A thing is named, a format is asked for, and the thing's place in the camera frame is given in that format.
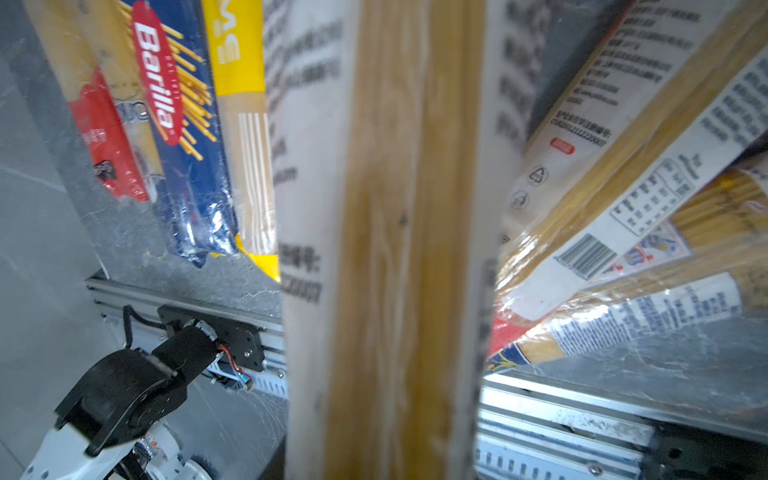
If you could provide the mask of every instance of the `spaghetti package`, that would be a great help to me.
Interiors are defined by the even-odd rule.
[[[529,327],[588,288],[768,128],[767,15],[762,0],[630,6],[531,139],[501,319]]]
[[[226,0],[202,5],[240,239],[254,263],[277,280],[261,5]]]
[[[586,353],[768,302],[768,155],[732,167],[530,329],[495,320],[489,369]]]
[[[263,15],[286,477],[467,478],[546,2],[270,0]]]
[[[48,63],[91,153],[96,178],[116,198],[154,197],[151,169],[134,159],[98,60],[77,21],[71,0],[25,0]]]
[[[198,257],[236,253],[237,224],[200,5],[118,0],[116,6],[123,24],[113,32],[121,35],[95,44],[111,44],[118,68],[138,72],[178,250]],[[106,18],[109,8],[99,12]],[[133,64],[118,54],[124,45],[133,50]]]

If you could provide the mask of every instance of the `screw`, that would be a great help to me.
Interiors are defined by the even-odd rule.
[[[594,462],[590,462],[587,464],[587,471],[596,477],[603,475],[603,468],[600,467],[599,464]]]

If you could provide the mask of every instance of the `barilla logo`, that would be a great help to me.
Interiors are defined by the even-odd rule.
[[[136,61],[149,99],[150,116],[165,143],[177,145],[182,133],[184,104],[174,53],[160,19],[145,2],[134,3],[131,22]]]

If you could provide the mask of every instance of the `gray table surface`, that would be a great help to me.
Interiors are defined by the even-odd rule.
[[[130,201],[116,201],[93,178],[88,151],[23,8],[18,0],[6,4],[0,55],[16,77],[109,277],[163,293],[279,317],[278,286],[246,257],[209,258],[203,269],[197,269],[166,252],[151,211]],[[554,3],[541,93],[532,124],[542,119],[625,4],[624,0]],[[526,369],[542,379],[566,380],[653,399],[683,406],[693,414],[765,429],[767,367],[768,326],[752,319],[733,319]],[[285,418],[285,402],[251,404],[254,411],[267,408],[270,415]],[[210,417],[215,411],[213,408],[206,415]],[[245,410],[239,415],[246,415]],[[270,431],[282,433],[281,429]],[[273,445],[275,435],[264,435],[263,445]]]

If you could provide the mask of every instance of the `black metal plate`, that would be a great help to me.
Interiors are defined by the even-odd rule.
[[[264,349],[259,338],[259,327],[207,313],[186,310],[172,305],[157,309],[160,321],[179,331],[191,319],[203,320],[216,330],[217,342],[225,345],[239,366],[261,372],[264,370]]]

